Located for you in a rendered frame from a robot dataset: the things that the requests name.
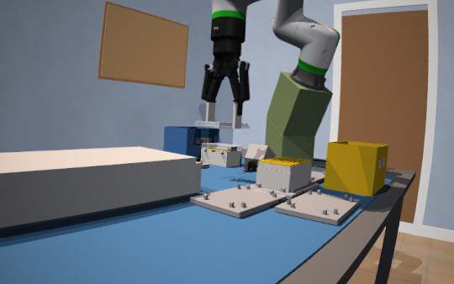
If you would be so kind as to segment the blue bench mat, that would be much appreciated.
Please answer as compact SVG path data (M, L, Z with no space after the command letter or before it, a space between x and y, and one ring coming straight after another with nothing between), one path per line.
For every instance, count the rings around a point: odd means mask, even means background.
M0 231L0 284L278 284L332 240L394 179L337 226L275 206L235 218L190 197L256 183L241 166L201 170L193 196Z

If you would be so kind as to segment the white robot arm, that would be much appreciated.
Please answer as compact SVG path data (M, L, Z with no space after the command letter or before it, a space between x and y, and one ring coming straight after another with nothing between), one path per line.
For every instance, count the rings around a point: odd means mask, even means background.
M211 0L211 40L245 42L245 21L248 5L261 0ZM282 41L301 49L298 65L290 77L299 85L323 90L325 73L340 40L332 27L306 18L304 0L277 0L272 22L273 33Z

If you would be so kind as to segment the beige rectangular plate nest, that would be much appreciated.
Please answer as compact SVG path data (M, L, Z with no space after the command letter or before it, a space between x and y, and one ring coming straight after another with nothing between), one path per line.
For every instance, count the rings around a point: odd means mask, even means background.
M199 162L201 162L201 163L202 163L202 161L199 161ZM202 163L202 169L203 169L203 168L209 168L209 164L206 164L206 163Z

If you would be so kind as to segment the yellow bin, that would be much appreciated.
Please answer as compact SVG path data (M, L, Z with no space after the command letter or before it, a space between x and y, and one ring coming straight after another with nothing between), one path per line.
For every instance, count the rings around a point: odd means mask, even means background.
M388 145L328 142L324 189L372 197L384 186L387 159Z

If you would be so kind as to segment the blue open-top bin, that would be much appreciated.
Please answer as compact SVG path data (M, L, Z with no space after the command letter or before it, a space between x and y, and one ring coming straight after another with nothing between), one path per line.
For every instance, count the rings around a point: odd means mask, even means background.
M164 150L201 160L202 143L218 143L219 129L202 127L164 128Z

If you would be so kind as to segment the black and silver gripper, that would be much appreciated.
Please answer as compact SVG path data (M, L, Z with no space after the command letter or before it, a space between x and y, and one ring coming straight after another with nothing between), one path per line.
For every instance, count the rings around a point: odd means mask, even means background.
M205 65L205 76L201 98L207 102L206 121L214 121L215 99L221 82L227 76L234 96L233 127L241 129L243 102L250 100L250 63L240 61L241 43L237 40L222 39L214 42L214 62ZM239 75L237 69L239 69ZM240 76L240 82L239 82ZM211 83L212 82L212 83ZM210 86L211 85L211 86ZM207 96L208 95L208 96Z

